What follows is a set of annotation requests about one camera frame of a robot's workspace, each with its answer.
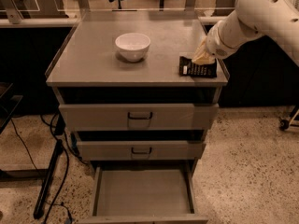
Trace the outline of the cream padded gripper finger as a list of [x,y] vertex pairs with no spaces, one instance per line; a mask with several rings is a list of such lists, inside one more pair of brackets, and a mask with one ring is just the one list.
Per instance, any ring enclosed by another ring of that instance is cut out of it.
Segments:
[[215,58],[206,50],[206,38],[204,38],[197,47],[193,54],[192,62],[197,65],[213,64],[215,62]]

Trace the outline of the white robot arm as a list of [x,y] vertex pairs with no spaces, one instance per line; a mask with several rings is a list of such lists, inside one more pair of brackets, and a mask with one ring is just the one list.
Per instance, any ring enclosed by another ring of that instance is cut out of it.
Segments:
[[192,62],[226,59],[264,35],[299,65],[299,0],[235,0],[234,11],[209,30]]

